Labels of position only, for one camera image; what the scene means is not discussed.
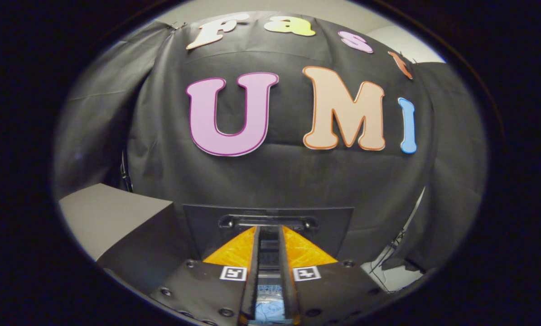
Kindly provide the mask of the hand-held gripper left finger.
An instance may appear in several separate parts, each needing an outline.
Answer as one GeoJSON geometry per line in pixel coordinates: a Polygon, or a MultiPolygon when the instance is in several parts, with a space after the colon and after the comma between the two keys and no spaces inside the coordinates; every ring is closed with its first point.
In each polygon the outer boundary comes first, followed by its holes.
{"type": "Polygon", "coordinates": [[[254,317],[259,227],[250,227],[205,260],[183,261],[150,295],[194,326],[245,326],[254,317]]]}

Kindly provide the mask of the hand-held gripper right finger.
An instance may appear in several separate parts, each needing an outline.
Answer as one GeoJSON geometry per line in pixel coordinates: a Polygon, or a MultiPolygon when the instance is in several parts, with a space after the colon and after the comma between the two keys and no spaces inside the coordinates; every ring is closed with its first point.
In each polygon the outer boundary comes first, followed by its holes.
{"type": "Polygon", "coordinates": [[[285,313],[296,326],[350,326],[386,302],[354,260],[336,260],[295,231],[278,227],[285,313]]]}

